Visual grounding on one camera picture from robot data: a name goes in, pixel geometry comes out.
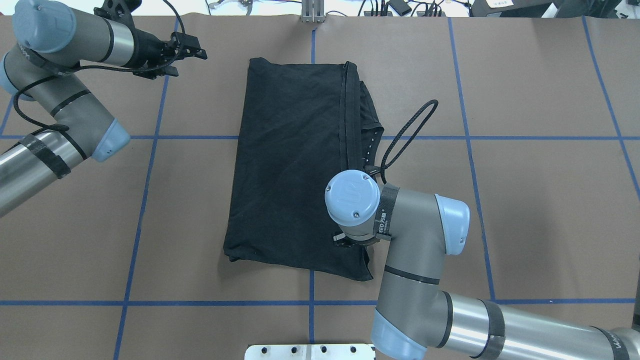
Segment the black cloth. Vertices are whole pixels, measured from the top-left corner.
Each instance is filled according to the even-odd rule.
[[[360,246],[333,245],[324,189],[373,165],[383,128],[355,64],[250,60],[224,251],[231,261],[307,268],[366,281]]]

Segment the black cable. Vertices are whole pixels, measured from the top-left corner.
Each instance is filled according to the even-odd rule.
[[[364,7],[364,3],[366,3],[367,0],[362,0],[362,4],[360,4],[360,9],[358,10],[358,16],[360,16],[360,13],[362,12],[362,8]]]
[[[411,15],[409,15],[410,17],[413,16],[413,14],[418,10],[418,8],[420,7],[420,5],[425,5],[425,9],[424,9],[424,13],[427,14],[427,11],[429,10],[429,3],[425,3],[424,1],[410,1],[411,3],[418,3],[418,5],[415,6],[415,8],[413,8],[413,11],[411,12]]]
[[[180,18],[180,14],[178,14],[178,11],[173,7],[173,5],[171,5],[169,3],[169,1],[167,0],[163,0],[164,3],[166,3],[167,5],[169,5],[169,7],[171,8],[171,10],[173,10],[173,13],[175,14],[176,19],[178,20],[178,23],[180,24],[180,29],[182,30],[182,33],[185,34],[185,30],[184,30],[184,24],[182,23],[182,19]],[[117,72],[150,72],[150,71],[156,71],[156,70],[160,70],[164,67],[167,67],[171,64],[173,64],[175,62],[175,60],[178,58],[178,55],[180,54],[180,50],[181,50],[182,44],[178,45],[178,47],[176,47],[175,49],[175,55],[173,56],[173,58],[171,60],[169,60],[168,62],[162,64],[162,65],[158,65],[156,67],[151,67],[151,68],[138,68],[138,69],[124,69],[124,68],[120,68],[120,67],[109,67],[109,66],[102,66],[102,65],[87,65],[87,66],[80,66],[77,68],[74,68],[74,72],[78,72],[80,70],[88,70],[88,69],[101,69],[101,70],[110,70],[110,71],[117,71]],[[65,126],[65,125],[58,125],[58,124],[53,124],[53,125],[47,125],[44,124],[42,122],[39,122],[35,119],[32,119],[31,117],[27,116],[21,109],[20,109],[20,105],[19,105],[19,100],[20,100],[20,95],[24,94],[25,92],[31,90],[32,88],[42,84],[42,83],[46,83],[48,81],[51,81],[53,79],[57,79],[59,76],[47,76],[46,78],[42,78],[38,81],[34,81],[31,84],[25,86],[24,88],[21,88],[14,96],[13,96],[13,109],[15,110],[15,112],[20,115],[20,117],[22,117],[24,120],[27,120],[28,122],[40,126],[41,129],[40,131],[42,131],[43,129],[46,130],[55,130],[55,131],[68,131],[69,127]]]
[[[51,76],[47,76],[46,78],[42,78],[38,81],[34,81],[31,84],[25,86],[24,88],[20,89],[17,94],[15,94],[13,96],[13,108],[15,109],[15,112],[20,115],[20,117],[22,117],[24,120],[27,120],[28,122],[40,126],[42,129],[46,129],[46,130],[55,130],[55,131],[67,131],[69,130],[68,126],[64,126],[64,125],[58,125],[58,124],[54,124],[54,125],[47,125],[47,124],[43,124],[35,119],[32,119],[30,117],[28,117],[24,112],[22,112],[22,110],[20,110],[20,106],[18,105],[18,100],[20,99],[20,95],[24,94],[24,92],[29,91],[29,89],[32,89],[42,83],[46,83],[47,81],[51,81],[53,79],[57,79],[58,76],[56,75],[51,75]]]
[[[167,4],[171,10],[173,10],[173,13],[175,14],[175,17],[178,19],[178,22],[180,23],[180,30],[182,30],[183,34],[186,34],[186,32],[184,31],[184,24],[182,23],[182,18],[180,18],[180,14],[178,14],[178,11],[173,7],[173,5],[171,5],[171,3],[168,0],[162,0],[165,4]]]
[[[404,143],[404,145],[402,146],[402,149],[400,149],[400,151],[398,151],[398,153],[394,156],[394,158],[391,159],[391,161],[389,161],[389,164],[387,164],[387,158],[389,157],[391,150],[393,150],[393,148],[398,143],[398,140],[400,140],[404,132],[411,126],[411,124],[413,124],[415,119],[417,119],[422,114],[422,112],[431,105],[433,105],[433,107],[431,108],[427,116],[424,117],[424,119],[422,120],[418,128],[413,132],[413,134],[409,137],[406,143]],[[412,116],[411,119],[409,119],[409,121],[402,127],[402,129],[400,129],[400,131],[398,131],[398,134],[391,141],[391,144],[387,148],[385,155],[382,157],[382,162],[380,163],[380,179],[382,180],[383,184],[387,183],[387,178],[385,177],[385,170],[391,167],[391,165],[393,165],[393,163],[398,159],[398,157],[402,155],[403,151],[407,148],[407,146],[409,146],[409,144],[413,141],[413,139],[418,135],[418,132],[422,129],[424,124],[426,124],[427,121],[431,118],[431,116],[433,115],[433,113],[436,111],[437,108],[438,108],[438,101],[436,99],[428,101],[425,105],[422,105],[422,107],[415,113],[415,115]]]
[[[339,13],[342,16],[346,16],[348,17],[349,15],[345,15],[343,12],[339,12],[338,10],[331,10],[330,12],[327,12],[326,14],[329,15],[330,13]]]

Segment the blue grid line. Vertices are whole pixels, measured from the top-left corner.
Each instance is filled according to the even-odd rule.
[[[633,304],[634,298],[494,299],[501,305]],[[315,306],[375,306],[376,300],[315,300]],[[0,306],[123,306],[115,300],[0,300]],[[130,300],[127,307],[308,306],[307,300]]]
[[[308,306],[306,300],[129,301],[129,306]]]
[[[0,135],[0,140],[21,139],[23,135]],[[155,135],[131,135],[132,140],[153,140]],[[238,140],[237,135],[158,135],[159,140]],[[382,136],[382,140],[392,140],[394,136]],[[617,136],[520,136],[520,135],[470,135],[470,140],[580,140],[580,141],[619,141]],[[640,140],[640,136],[622,136],[625,141]],[[409,136],[400,137],[401,140],[409,140]],[[464,135],[426,135],[416,136],[416,140],[466,140]]]
[[[314,28],[311,31],[311,63],[316,63],[316,30],[318,28]]]
[[[0,124],[0,135],[4,133],[4,128],[6,127],[6,122],[9,120],[9,114],[11,113],[11,105],[13,104],[13,97],[9,100],[9,103],[6,106],[6,110],[4,111],[4,117],[2,119],[2,124]]]
[[[0,300],[0,306],[122,306],[109,300]]]
[[[317,300],[316,306],[375,306],[377,300]]]
[[[177,31],[178,20],[176,19],[174,25],[174,31]],[[140,205],[140,214],[138,216],[138,226],[136,228],[136,237],[133,243],[133,250],[131,254],[131,263],[129,265],[129,275],[127,276],[127,286],[125,288],[124,303],[122,304],[122,313],[120,315],[120,325],[118,326],[118,336],[116,337],[116,345],[113,351],[113,360],[118,360],[120,356],[120,345],[122,344],[122,334],[124,333],[124,325],[127,319],[127,309],[129,303],[129,296],[131,295],[131,284],[133,283],[133,273],[136,268],[136,259],[138,258],[138,247],[140,245],[140,235],[142,234],[142,220],[147,209],[147,197],[149,194],[149,182],[151,180],[151,173],[154,167],[154,160],[156,158],[156,149],[158,143],[158,136],[160,135],[160,125],[162,124],[162,115],[164,111],[164,101],[166,99],[166,89],[169,85],[169,77],[164,77],[164,85],[162,90],[162,97],[160,98],[160,107],[158,109],[158,116],[156,120],[156,130],[154,132],[154,142],[151,146],[151,155],[149,156],[149,166],[147,168],[147,178],[145,180],[145,188],[142,193],[142,203]]]
[[[451,52],[453,53],[453,65],[456,71],[456,82],[458,83],[458,96],[460,97],[460,110],[462,112],[462,123],[465,127],[465,138],[467,141],[467,152],[469,156],[469,166],[471,168],[471,180],[474,184],[474,194],[476,196],[476,208],[480,219],[480,228],[482,230],[482,243],[484,247],[484,264],[486,266],[486,278],[489,284],[489,296],[491,300],[495,299],[495,290],[493,288],[493,275],[491,271],[491,260],[489,259],[489,246],[486,243],[486,232],[484,230],[484,218],[482,215],[482,205],[480,204],[480,193],[476,178],[476,166],[474,164],[473,150],[471,149],[471,136],[469,135],[469,124],[467,122],[467,110],[465,108],[465,98],[462,94],[462,82],[460,81],[460,67],[458,66],[458,55],[456,53],[456,40],[453,35],[453,23],[448,17],[449,37],[451,38]]]
[[[316,305],[316,272],[309,270],[309,343],[316,343],[315,305]]]
[[[602,93],[604,94],[604,99],[607,101],[609,114],[611,114],[611,120],[613,121],[613,126],[616,128],[616,134],[618,135],[618,140],[620,141],[620,147],[622,148],[622,153],[624,154],[625,161],[627,162],[627,168],[629,169],[631,180],[634,184],[634,187],[636,188],[636,195],[638,197],[638,200],[640,200],[640,186],[638,186],[638,180],[636,179],[636,173],[634,172],[634,167],[631,165],[631,159],[629,158],[629,153],[627,152],[627,147],[625,146],[625,142],[622,139],[622,133],[620,132],[620,126],[618,125],[616,114],[613,112],[613,106],[611,106],[609,93],[607,92],[607,88],[604,85],[604,80],[602,79],[602,74],[600,73],[600,67],[598,66],[598,61],[596,60],[596,54],[593,51],[593,44],[591,43],[591,35],[589,35],[589,26],[587,26],[587,18],[585,16],[582,16],[582,25],[584,26],[584,34],[587,37],[587,45],[589,46],[589,52],[591,53],[591,60],[593,60],[593,66],[596,70],[596,75],[598,76],[600,87],[602,87]]]
[[[311,31],[311,63],[316,63],[316,30],[317,27]],[[316,272],[309,270],[309,343],[316,342],[316,309],[314,301],[316,299]]]
[[[494,300],[500,305],[536,305],[536,304],[633,304],[635,299],[499,299]]]

